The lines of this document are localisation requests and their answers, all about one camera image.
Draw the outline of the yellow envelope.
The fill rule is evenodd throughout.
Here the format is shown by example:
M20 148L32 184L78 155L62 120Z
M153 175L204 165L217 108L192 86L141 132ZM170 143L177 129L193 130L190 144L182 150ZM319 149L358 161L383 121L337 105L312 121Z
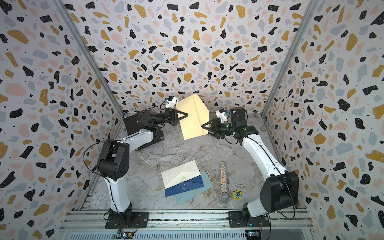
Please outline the yellow envelope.
M176 107L188 113L188 117L180 121L184 140L207 135L201 125L209 121L209 110L197 94L181 100Z

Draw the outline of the cream white envelope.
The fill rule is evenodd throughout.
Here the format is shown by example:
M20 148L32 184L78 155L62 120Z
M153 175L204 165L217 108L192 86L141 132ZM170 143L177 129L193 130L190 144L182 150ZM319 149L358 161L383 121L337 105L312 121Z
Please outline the cream white envelope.
M165 189L169 189L187 180L200 176L199 168L195 161L182 164L178 167L162 172Z

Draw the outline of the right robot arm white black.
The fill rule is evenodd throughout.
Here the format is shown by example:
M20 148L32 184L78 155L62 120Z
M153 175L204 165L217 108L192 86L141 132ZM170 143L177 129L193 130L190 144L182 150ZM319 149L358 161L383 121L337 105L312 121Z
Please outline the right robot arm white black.
M289 172L273 156L257 129L248 124L245 109L236 107L228 112L230 121L227 112L219 110L215 119L202 124L202 129L216 139L234 137L251 155L262 173L264 185L256 200L244 204L243 219L252 220L290 207L295 211L299 194L299 177L296 172Z

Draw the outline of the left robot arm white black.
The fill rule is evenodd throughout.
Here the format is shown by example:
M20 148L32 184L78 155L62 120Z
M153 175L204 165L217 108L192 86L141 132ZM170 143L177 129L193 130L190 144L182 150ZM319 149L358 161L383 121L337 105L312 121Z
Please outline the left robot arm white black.
M96 168L108 187L111 201L110 219L127 224L133 220L132 204L125 180L130 167L130 153L162 141L163 125L176 126L187 117L187 113L172 108L166 108L160 113L144 110L124 119L127 137L104 142Z

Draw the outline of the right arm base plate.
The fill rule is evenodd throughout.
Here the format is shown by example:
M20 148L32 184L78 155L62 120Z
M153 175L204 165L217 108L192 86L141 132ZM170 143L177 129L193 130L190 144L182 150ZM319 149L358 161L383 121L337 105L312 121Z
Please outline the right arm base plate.
M231 228L268 228L271 225L267 215L251 217L243 211L229 211L228 216Z

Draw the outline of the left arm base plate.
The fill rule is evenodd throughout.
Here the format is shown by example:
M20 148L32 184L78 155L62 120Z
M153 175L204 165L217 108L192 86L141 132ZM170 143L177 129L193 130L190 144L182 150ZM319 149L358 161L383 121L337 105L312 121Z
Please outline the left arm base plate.
M111 212L108 216L105 225L106 229L127 229L127 228L138 228L145 229L149 220L149 212L132 212L126 213L115 213Z

